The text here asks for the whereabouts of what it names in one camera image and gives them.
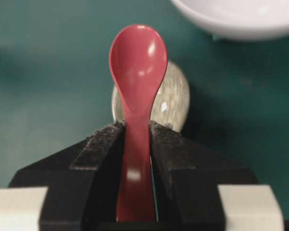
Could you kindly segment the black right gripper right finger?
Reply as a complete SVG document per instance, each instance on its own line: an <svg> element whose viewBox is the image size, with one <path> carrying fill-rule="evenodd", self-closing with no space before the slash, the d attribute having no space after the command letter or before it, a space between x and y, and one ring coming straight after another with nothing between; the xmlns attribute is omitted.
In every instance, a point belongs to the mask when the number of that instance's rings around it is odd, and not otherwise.
<svg viewBox="0 0 289 231"><path fill-rule="evenodd" d="M150 122L158 219L174 231L289 231L252 170Z"/></svg>

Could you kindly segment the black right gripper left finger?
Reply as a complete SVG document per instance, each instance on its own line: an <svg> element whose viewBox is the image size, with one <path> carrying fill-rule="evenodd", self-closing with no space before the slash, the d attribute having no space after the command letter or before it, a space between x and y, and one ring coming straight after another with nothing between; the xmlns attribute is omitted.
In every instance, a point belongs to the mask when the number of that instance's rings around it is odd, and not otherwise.
<svg viewBox="0 0 289 231"><path fill-rule="evenodd" d="M116 221L125 125L18 170L0 189L0 231L94 231Z"/></svg>

